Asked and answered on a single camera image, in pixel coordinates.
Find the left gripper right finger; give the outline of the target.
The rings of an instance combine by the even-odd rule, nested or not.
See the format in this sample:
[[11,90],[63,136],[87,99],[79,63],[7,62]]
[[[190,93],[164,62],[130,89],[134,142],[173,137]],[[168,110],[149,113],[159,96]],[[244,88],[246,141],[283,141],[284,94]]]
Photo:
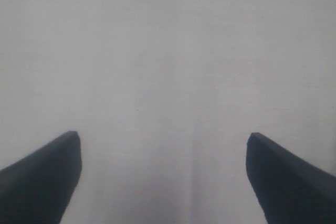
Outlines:
[[267,223],[335,223],[335,177],[261,133],[247,141],[246,172]]

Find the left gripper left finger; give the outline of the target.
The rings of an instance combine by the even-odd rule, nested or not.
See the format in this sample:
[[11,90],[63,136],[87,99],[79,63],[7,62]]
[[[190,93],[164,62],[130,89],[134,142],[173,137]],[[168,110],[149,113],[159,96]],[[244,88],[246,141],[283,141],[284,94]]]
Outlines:
[[1,169],[1,223],[60,223],[81,171],[76,131]]

